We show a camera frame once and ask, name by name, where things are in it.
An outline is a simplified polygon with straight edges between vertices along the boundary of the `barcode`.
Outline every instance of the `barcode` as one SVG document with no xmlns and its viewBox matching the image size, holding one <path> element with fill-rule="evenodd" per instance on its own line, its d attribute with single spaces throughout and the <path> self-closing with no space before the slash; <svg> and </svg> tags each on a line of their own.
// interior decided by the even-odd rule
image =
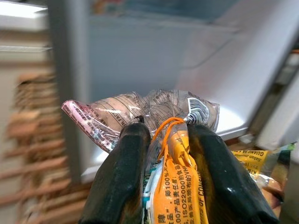
<svg viewBox="0 0 299 224">
<path fill-rule="evenodd" d="M 209 109 L 199 99 L 188 98 L 189 114 L 185 118 L 187 124 L 206 124 Z"/>
</svg>

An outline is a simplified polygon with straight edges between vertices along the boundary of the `orange string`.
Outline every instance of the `orange string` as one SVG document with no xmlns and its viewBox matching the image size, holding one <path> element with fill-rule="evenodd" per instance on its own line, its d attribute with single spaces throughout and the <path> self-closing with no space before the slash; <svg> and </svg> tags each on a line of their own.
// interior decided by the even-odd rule
<svg viewBox="0 0 299 224">
<path fill-rule="evenodd" d="M 154 137 L 153 137 L 153 139 L 152 139 L 152 142 L 157 138 L 157 136 L 160 134 L 160 132 L 163 130 L 163 128 L 164 128 L 167 124 L 169 124 L 169 123 L 171 123 L 171 124 L 168 126 L 168 128 L 167 128 L 167 130 L 166 130 L 166 134 L 165 134 L 164 139 L 163 139 L 163 142 L 162 142 L 162 149 L 161 149 L 161 152 L 160 152 L 160 154 L 159 154 L 159 156 L 158 156 L 158 160 L 161 159 L 162 156 L 163 156 L 163 154 L 164 154 L 165 147 L 167 146 L 167 139 L 168 139 L 168 137 L 169 137 L 169 135 L 170 135 L 170 133 L 171 133 L 171 129 L 172 129 L 172 127 L 173 127 L 174 125 L 184 123 L 184 120 L 181 119 L 181 118 L 171 117 L 171 118 L 167 119 L 166 121 L 164 121 L 164 122 L 160 125 L 160 127 L 157 129 L 157 131 L 156 131 L 156 133 L 155 133 L 155 135 L 154 135 Z"/>
</svg>

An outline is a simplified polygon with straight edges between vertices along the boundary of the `transparent plastic packaging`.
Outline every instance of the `transparent plastic packaging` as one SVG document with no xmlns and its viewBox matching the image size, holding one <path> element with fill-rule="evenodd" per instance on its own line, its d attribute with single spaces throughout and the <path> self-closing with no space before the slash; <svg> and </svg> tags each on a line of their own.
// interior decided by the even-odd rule
<svg viewBox="0 0 299 224">
<path fill-rule="evenodd" d="M 219 105 L 200 99 L 187 91 L 154 90 L 146 97 L 136 92 L 120 94 L 91 104 L 68 100 L 63 111 L 100 148 L 110 153 L 122 128 L 144 122 L 153 135 L 162 122 L 181 117 L 187 124 L 202 124 L 216 131 Z"/>
<path fill-rule="evenodd" d="M 294 144 L 289 144 L 274 151 L 232 151 L 238 161 L 249 171 L 251 178 L 256 182 L 277 217 L 284 201 L 293 149 Z"/>
<path fill-rule="evenodd" d="M 161 144 L 155 138 L 165 126 L 159 162 L 143 183 L 144 223 L 208 224 L 201 175 L 189 155 L 187 124 L 180 118 L 166 120 L 157 130 L 152 145 Z"/>
</svg>

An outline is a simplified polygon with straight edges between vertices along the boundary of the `yellow label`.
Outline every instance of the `yellow label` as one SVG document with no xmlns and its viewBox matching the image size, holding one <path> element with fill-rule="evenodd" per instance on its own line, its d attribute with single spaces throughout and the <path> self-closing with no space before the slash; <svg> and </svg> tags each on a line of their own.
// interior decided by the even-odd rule
<svg viewBox="0 0 299 224">
<path fill-rule="evenodd" d="M 265 150 L 240 150 L 232 152 L 237 160 L 253 175 L 260 173 L 268 154 L 268 151 Z"/>
<path fill-rule="evenodd" d="M 154 194 L 154 223 L 201 224 L 198 188 L 196 170 L 166 156 Z"/>
<path fill-rule="evenodd" d="M 154 193 L 154 223 L 208 224 L 201 176 L 189 155 L 187 128 L 173 132 L 165 147 Z"/>
</svg>

